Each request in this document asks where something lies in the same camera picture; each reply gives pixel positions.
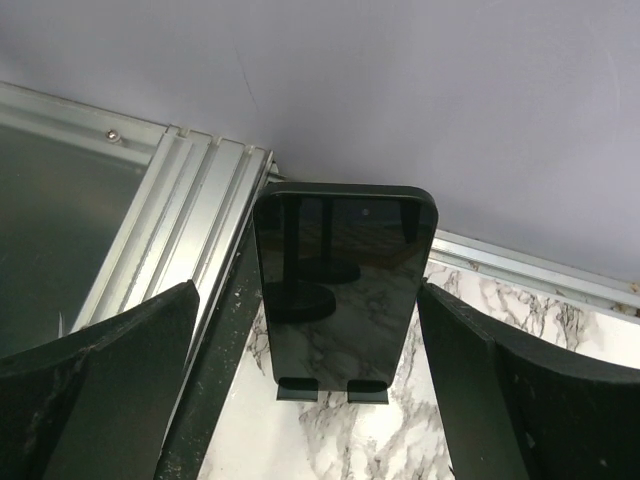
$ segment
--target bolt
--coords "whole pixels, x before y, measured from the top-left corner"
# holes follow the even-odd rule
[[[118,133],[117,130],[113,130],[113,129],[108,130],[105,136],[107,137],[107,140],[109,140],[111,143],[116,143],[117,141],[120,140],[120,134]]]

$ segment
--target gray wall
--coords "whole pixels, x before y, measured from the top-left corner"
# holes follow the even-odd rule
[[[640,280],[637,0],[0,0],[0,80],[421,186],[445,229]]]

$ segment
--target white marble tabletop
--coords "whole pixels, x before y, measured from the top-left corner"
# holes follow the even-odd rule
[[[429,264],[426,276],[478,310],[564,348],[640,368],[640,327]],[[417,312],[389,405],[276,401],[258,313],[199,480],[453,480]]]

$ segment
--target marble pattern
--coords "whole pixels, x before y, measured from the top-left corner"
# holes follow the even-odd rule
[[[429,264],[425,275],[478,310],[546,341],[640,367],[640,328],[482,278]],[[453,480],[414,311],[389,405],[278,402],[264,312],[249,335],[200,480]]]

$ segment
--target marble surface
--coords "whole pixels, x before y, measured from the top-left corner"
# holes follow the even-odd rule
[[[429,264],[426,276],[476,309],[563,348],[640,368],[640,327]],[[453,480],[414,311],[389,405],[278,402],[259,311],[199,480]]]

